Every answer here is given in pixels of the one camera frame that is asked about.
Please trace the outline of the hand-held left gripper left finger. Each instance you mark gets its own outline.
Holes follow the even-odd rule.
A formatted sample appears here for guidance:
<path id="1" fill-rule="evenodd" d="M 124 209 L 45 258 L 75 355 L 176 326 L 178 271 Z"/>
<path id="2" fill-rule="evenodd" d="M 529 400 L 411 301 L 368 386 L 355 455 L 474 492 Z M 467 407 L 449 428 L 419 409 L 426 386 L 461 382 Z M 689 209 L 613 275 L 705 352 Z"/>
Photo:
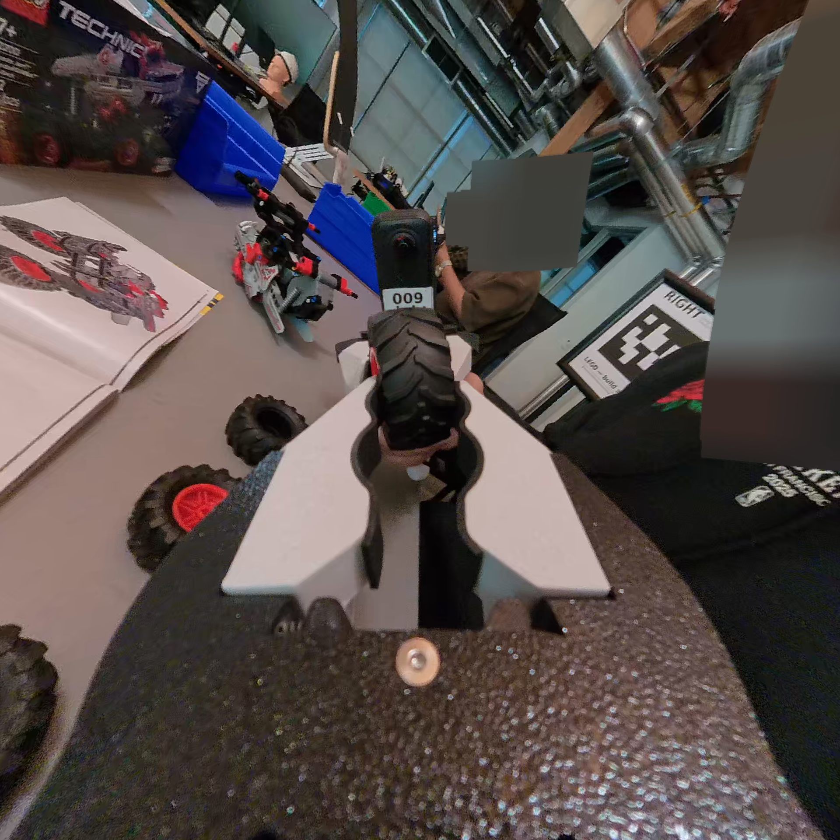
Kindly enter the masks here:
<path id="1" fill-rule="evenodd" d="M 390 463 L 375 467 L 371 478 L 384 538 L 377 588 L 364 572 L 371 496 L 351 453 L 372 420 L 366 402 L 374 383 L 365 380 L 281 451 L 223 593 L 293 595 L 304 611 L 332 597 L 356 628 L 418 628 L 418 484 Z"/>

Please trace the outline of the person's right hand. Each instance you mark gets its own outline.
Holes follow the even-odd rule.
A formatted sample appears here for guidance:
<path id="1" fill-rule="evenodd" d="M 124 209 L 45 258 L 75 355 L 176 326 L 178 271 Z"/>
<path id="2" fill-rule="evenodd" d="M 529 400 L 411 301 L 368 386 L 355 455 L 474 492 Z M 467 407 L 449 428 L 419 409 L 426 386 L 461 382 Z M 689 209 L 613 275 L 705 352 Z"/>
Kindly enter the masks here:
<path id="1" fill-rule="evenodd" d="M 385 432 L 386 426 L 381 425 L 378 429 L 378 440 L 382 458 L 405 469 L 425 465 L 436 453 L 457 448 L 459 442 L 459 432 L 453 428 L 450 430 L 449 436 L 429 446 L 411 449 L 393 449 L 388 443 Z"/>

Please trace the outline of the silver ventilation duct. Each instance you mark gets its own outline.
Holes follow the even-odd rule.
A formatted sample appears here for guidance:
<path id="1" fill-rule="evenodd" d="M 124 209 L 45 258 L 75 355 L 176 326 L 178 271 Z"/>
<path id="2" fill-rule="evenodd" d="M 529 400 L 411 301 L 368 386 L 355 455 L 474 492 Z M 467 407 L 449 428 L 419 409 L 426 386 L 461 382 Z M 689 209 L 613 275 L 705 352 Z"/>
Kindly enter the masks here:
<path id="1" fill-rule="evenodd" d="M 620 24 L 604 36 L 593 60 L 620 111 L 592 133 L 620 133 L 626 140 L 640 182 L 688 258 L 684 278 L 721 268 L 723 238 L 667 146 L 658 100 Z"/>
<path id="2" fill-rule="evenodd" d="M 731 75 L 720 132 L 683 142 L 674 152 L 686 172 L 729 165 L 753 146 L 764 100 L 784 68 L 800 23 L 797 18 L 764 36 L 741 59 Z"/>

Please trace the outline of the mannequin head with white cap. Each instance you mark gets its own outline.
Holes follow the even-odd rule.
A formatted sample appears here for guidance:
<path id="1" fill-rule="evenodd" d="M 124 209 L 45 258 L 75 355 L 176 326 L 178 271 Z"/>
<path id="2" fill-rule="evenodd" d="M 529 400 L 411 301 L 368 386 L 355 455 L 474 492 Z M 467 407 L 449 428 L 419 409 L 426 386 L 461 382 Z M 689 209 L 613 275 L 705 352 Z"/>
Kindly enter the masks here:
<path id="1" fill-rule="evenodd" d="M 288 88 L 294 88 L 298 82 L 298 59 L 292 53 L 277 51 L 259 76 L 259 86 L 264 94 L 277 102 L 285 103 Z"/>

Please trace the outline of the black toy tire without rim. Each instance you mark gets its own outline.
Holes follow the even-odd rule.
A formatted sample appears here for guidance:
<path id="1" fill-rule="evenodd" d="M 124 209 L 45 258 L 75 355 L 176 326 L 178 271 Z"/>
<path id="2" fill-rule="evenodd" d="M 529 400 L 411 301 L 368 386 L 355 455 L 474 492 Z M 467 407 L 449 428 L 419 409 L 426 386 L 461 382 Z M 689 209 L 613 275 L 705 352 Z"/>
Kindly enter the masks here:
<path id="1" fill-rule="evenodd" d="M 256 467 L 281 451 L 308 428 L 298 410 L 272 395 L 253 395 L 238 404 L 227 420 L 225 436 L 234 454 Z"/>

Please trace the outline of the black board with wooden edge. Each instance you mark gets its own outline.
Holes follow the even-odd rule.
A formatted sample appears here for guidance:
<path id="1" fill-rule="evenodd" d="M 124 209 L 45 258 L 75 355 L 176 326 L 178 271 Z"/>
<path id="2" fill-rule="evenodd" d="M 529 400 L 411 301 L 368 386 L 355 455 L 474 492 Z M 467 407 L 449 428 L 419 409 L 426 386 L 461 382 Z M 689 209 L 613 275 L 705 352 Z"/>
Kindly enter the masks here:
<path id="1" fill-rule="evenodd" d="M 358 94 L 358 3 L 338 1 L 339 46 L 330 70 L 322 141 L 333 155 L 347 154 Z"/>

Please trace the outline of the toy instruction booklet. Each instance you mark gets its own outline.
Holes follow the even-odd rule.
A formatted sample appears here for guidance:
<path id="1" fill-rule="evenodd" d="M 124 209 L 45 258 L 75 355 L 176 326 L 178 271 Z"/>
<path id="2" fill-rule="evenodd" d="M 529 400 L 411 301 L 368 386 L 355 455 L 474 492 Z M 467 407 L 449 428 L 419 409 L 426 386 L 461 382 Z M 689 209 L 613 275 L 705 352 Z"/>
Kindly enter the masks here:
<path id="1" fill-rule="evenodd" d="M 222 298 L 68 197 L 2 206 L 2 498 Z"/>

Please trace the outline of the person's right forearm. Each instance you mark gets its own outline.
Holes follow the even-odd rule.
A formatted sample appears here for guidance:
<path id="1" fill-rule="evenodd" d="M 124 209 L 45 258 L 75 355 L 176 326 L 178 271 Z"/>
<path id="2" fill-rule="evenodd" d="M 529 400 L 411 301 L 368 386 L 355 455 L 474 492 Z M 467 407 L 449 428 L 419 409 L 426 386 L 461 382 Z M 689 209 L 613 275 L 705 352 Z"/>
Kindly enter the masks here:
<path id="1" fill-rule="evenodd" d="M 591 477 L 654 474 L 698 460 L 708 349 L 698 342 L 667 355 L 620 392 L 547 425 L 542 441 Z"/>

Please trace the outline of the partly built toy truck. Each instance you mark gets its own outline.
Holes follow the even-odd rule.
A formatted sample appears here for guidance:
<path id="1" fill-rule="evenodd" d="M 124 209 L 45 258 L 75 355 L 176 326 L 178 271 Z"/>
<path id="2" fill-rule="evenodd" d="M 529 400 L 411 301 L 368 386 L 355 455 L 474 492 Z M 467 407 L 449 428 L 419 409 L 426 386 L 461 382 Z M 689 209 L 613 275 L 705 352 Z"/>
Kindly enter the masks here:
<path id="1" fill-rule="evenodd" d="M 320 257 L 304 241 L 319 230 L 295 204 L 282 202 L 254 176 L 236 171 L 234 178 L 253 199 L 262 223 L 237 225 L 234 279 L 250 301 L 261 305 L 275 334 L 290 325 L 311 342 L 311 325 L 333 310 L 334 295 L 356 299 L 358 294 L 341 275 L 322 271 Z"/>

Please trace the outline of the blue plastic storage bin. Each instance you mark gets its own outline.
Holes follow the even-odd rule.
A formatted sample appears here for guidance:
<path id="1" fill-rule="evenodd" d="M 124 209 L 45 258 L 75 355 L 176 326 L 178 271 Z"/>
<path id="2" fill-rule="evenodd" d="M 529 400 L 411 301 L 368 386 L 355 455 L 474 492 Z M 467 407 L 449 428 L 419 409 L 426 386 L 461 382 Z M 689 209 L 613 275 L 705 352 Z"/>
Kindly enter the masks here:
<path id="1" fill-rule="evenodd" d="M 242 172 L 272 190 L 280 178 L 285 147 L 216 82 L 211 82 L 175 163 L 175 173 L 209 196 L 247 197 Z"/>
<path id="2" fill-rule="evenodd" d="M 338 183 L 326 183 L 309 213 L 310 237 L 373 293 L 380 293 L 371 236 L 374 217 Z"/>

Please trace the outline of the black toy tire red rim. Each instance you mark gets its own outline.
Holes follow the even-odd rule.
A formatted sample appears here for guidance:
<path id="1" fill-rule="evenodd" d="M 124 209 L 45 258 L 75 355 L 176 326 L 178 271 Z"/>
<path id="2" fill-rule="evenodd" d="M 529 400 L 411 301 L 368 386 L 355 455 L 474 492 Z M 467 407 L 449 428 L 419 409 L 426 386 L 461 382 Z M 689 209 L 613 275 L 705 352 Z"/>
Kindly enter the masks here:
<path id="1" fill-rule="evenodd" d="M 383 311 L 368 321 L 374 407 L 390 449 L 423 449 L 456 427 L 459 399 L 445 326 L 433 309 Z"/>
<path id="2" fill-rule="evenodd" d="M 239 483 L 226 469 L 210 465 L 184 465 L 154 480 L 135 502 L 127 523 L 127 546 L 135 563 L 154 572 Z"/>

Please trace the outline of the person's black hoodie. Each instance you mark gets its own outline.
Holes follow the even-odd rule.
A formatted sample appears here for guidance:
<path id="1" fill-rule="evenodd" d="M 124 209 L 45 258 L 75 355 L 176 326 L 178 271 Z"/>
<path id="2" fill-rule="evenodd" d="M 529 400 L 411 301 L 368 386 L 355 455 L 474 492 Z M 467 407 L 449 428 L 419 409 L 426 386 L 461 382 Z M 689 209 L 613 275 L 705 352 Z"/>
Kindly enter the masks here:
<path id="1" fill-rule="evenodd" d="M 688 584 L 784 776 L 824 837 L 838 838 L 838 471 L 566 455 Z"/>

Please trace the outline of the framed black white marker sign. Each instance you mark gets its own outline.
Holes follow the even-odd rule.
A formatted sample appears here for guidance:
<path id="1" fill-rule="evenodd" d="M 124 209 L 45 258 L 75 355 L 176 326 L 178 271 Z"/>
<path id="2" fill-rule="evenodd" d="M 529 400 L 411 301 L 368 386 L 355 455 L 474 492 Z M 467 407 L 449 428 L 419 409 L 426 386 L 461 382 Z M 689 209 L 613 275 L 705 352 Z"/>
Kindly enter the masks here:
<path id="1" fill-rule="evenodd" d="M 714 316 L 712 297 L 665 269 L 557 365 L 588 400 L 601 400 L 665 357 L 708 341 Z"/>

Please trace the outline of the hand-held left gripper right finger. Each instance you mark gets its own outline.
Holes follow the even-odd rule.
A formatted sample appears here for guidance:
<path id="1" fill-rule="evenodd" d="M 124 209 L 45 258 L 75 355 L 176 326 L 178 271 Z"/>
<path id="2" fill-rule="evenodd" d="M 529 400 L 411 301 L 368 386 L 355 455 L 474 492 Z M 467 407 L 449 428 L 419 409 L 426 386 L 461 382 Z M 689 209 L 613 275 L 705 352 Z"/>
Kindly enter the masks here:
<path id="1" fill-rule="evenodd" d="M 458 388 L 458 535 L 479 559 L 484 622 L 514 602 L 530 623 L 540 602 L 608 598 L 612 584 L 550 451 L 471 381 Z"/>

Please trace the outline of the toy set cardboard box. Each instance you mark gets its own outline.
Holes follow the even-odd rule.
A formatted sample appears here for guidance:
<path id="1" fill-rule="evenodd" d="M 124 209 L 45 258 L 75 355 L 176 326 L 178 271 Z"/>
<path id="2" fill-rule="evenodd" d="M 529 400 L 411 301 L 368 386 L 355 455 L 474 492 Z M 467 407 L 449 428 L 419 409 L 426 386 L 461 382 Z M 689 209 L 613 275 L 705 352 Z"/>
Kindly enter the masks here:
<path id="1" fill-rule="evenodd" d="M 213 79 L 149 2 L 2 1 L 2 164 L 169 176 Z"/>

